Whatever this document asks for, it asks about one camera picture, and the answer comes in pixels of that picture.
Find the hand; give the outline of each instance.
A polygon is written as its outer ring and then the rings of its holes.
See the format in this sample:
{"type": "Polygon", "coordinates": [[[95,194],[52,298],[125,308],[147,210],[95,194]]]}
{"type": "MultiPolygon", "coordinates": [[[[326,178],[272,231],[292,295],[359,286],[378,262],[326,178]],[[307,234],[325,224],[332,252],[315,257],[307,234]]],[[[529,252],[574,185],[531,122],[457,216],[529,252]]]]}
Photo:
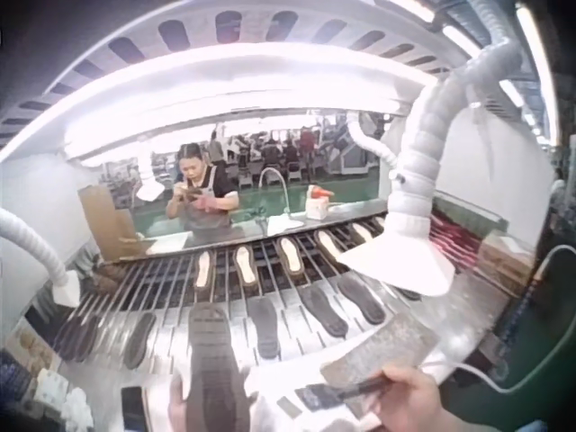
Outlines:
{"type": "Polygon", "coordinates": [[[440,391],[430,375],[397,366],[386,366],[382,373],[393,383],[386,392],[368,396],[364,406],[378,416],[386,430],[448,432],[448,413],[442,408],[440,391]]]}
{"type": "Polygon", "coordinates": [[[188,186],[186,183],[176,183],[174,185],[174,198],[177,200],[182,200],[186,194],[188,186]]]}
{"type": "Polygon", "coordinates": [[[207,195],[198,195],[198,198],[192,202],[195,209],[214,212],[218,210],[216,198],[207,195]]]}
{"type": "Polygon", "coordinates": [[[186,432],[186,400],[184,399],[182,376],[178,371],[174,373],[170,382],[168,419],[173,432],[186,432]]]}

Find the white cable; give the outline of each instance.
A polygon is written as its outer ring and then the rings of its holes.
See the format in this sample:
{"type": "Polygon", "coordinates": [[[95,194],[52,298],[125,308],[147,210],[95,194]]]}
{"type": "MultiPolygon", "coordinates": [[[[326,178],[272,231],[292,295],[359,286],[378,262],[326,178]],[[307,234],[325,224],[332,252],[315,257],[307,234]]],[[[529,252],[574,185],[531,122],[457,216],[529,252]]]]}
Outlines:
{"type": "MultiPolygon", "coordinates": [[[[539,282],[542,280],[542,276],[544,274],[545,269],[548,267],[548,264],[550,263],[550,259],[552,258],[552,256],[556,252],[558,252],[560,250],[569,250],[574,255],[576,255],[576,249],[572,246],[559,245],[559,246],[553,247],[550,250],[550,252],[548,252],[548,254],[544,258],[544,260],[542,261],[542,264],[540,264],[540,266],[536,270],[536,273],[534,275],[534,279],[536,281],[539,282]]],[[[550,363],[550,361],[556,356],[556,354],[558,354],[558,352],[569,342],[575,329],[576,329],[576,313],[574,314],[574,317],[572,318],[570,325],[568,326],[568,328],[566,329],[566,331],[562,335],[561,339],[554,346],[554,348],[552,348],[550,350],[548,355],[532,370],[532,372],[527,374],[519,382],[517,382],[512,387],[509,387],[507,389],[498,386],[486,373],[480,371],[479,369],[477,369],[473,366],[470,366],[469,364],[451,362],[449,360],[446,360],[446,361],[440,361],[440,362],[424,363],[424,364],[420,365],[419,369],[423,369],[426,367],[432,367],[432,366],[448,366],[448,367],[463,369],[463,370],[481,378],[495,392],[498,392],[500,394],[512,394],[512,393],[515,393],[515,392],[519,391],[520,389],[522,389],[528,382],[530,382],[532,380],[532,378],[534,378],[537,374],[539,374],[550,363]]]]}

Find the conveyor belt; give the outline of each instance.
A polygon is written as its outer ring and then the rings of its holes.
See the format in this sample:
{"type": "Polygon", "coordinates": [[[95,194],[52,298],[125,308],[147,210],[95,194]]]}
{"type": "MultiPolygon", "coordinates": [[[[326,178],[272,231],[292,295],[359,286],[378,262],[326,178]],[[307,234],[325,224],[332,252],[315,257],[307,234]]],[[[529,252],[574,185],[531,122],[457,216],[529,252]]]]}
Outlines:
{"type": "MultiPolygon", "coordinates": [[[[360,220],[359,223],[373,235],[378,234],[371,219],[360,220]]],[[[348,250],[355,246],[347,224],[325,230],[330,231],[340,248],[348,250]]],[[[136,370],[171,374],[176,365],[188,364],[191,352],[187,344],[187,317],[196,302],[217,302],[226,311],[232,344],[242,364],[259,365],[319,351],[342,339],[329,335],[302,305],[298,290],[313,283],[320,286],[333,309],[348,324],[346,338],[353,338],[374,328],[357,306],[338,291],[337,280],[343,270],[335,268],[319,252],[313,232],[311,230],[290,236],[301,253],[305,267],[304,276],[298,283],[284,271],[275,238],[247,243],[247,246],[253,248],[259,276],[258,287],[251,292],[245,292],[240,284],[239,270],[232,255],[236,247],[212,249],[216,257],[216,276],[213,286],[206,292],[196,292],[193,288],[194,259],[202,253],[201,250],[126,265],[126,277],[114,296],[89,293],[69,317],[79,316],[83,320],[93,316],[100,318],[93,351],[84,363],[124,368],[122,359],[131,332],[144,311],[151,311],[157,319],[148,335],[145,359],[136,370]],[[259,295],[270,299],[280,318],[278,336],[281,353],[275,360],[259,357],[256,330],[248,318],[247,298],[259,295]]],[[[387,298],[392,297],[404,306],[410,306],[410,301],[398,295],[398,291],[359,275],[356,277],[368,284],[377,297],[383,298],[385,290],[387,298]]],[[[391,304],[386,306],[386,319],[389,320],[395,308],[391,304]]]]}

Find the fluorescent light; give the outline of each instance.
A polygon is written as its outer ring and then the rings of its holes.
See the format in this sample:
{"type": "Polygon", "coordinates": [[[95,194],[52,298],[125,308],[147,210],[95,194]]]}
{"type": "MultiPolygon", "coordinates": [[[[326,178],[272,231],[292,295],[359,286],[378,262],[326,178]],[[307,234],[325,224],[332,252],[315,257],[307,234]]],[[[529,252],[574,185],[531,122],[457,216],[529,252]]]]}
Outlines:
{"type": "Polygon", "coordinates": [[[442,29],[442,33],[450,41],[462,48],[470,57],[474,58],[482,51],[482,47],[452,25],[445,26],[442,29]]]}
{"type": "Polygon", "coordinates": [[[528,123],[529,126],[536,126],[536,118],[530,112],[524,114],[524,120],[528,123]]]}
{"type": "Polygon", "coordinates": [[[520,26],[522,31],[526,35],[526,40],[528,41],[528,46],[532,51],[532,57],[536,64],[536,70],[538,71],[538,76],[540,77],[540,88],[542,90],[542,97],[544,99],[544,105],[546,107],[546,113],[548,116],[548,121],[550,123],[550,144],[552,146],[558,146],[560,142],[559,139],[559,129],[560,123],[558,118],[558,102],[556,100],[556,92],[554,89],[554,80],[552,77],[552,72],[550,71],[550,64],[548,63],[548,58],[546,57],[546,52],[538,28],[536,26],[536,21],[530,10],[525,6],[521,5],[517,11],[517,18],[520,21],[520,26]]]}
{"type": "Polygon", "coordinates": [[[434,21],[434,12],[428,9],[416,0],[388,0],[390,3],[394,3],[399,7],[406,9],[411,14],[415,14],[420,20],[427,23],[432,23],[434,21]]]}
{"type": "Polygon", "coordinates": [[[333,69],[338,69],[339,66],[359,66],[408,79],[423,86],[432,85],[437,81],[434,76],[422,72],[415,67],[403,65],[398,61],[329,45],[297,42],[265,42],[222,44],[198,49],[188,49],[119,69],[107,76],[96,79],[75,91],[73,94],[58,101],[8,141],[2,151],[0,151],[0,163],[44,126],[47,126],[62,114],[67,113],[72,108],[102,92],[112,90],[115,87],[128,84],[143,77],[150,77],[154,74],[192,64],[226,59],[257,59],[262,57],[284,59],[287,65],[293,62],[308,63],[310,65],[324,65],[333,69]]]}
{"type": "Polygon", "coordinates": [[[512,103],[517,106],[518,108],[522,108],[524,106],[524,97],[518,89],[512,84],[512,81],[509,79],[505,79],[504,81],[500,81],[500,88],[508,95],[512,103]]]}

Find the woman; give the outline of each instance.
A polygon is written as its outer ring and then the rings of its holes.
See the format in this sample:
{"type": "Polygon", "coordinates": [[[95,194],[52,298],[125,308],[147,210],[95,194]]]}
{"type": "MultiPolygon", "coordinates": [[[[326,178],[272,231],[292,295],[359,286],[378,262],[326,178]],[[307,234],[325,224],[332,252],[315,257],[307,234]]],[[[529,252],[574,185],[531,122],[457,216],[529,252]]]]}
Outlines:
{"type": "Polygon", "coordinates": [[[184,144],[178,151],[183,182],[174,185],[166,207],[169,219],[180,217],[185,230],[202,231],[230,225],[229,212],[239,207],[238,192],[223,166],[209,166],[198,144],[184,144]]]}

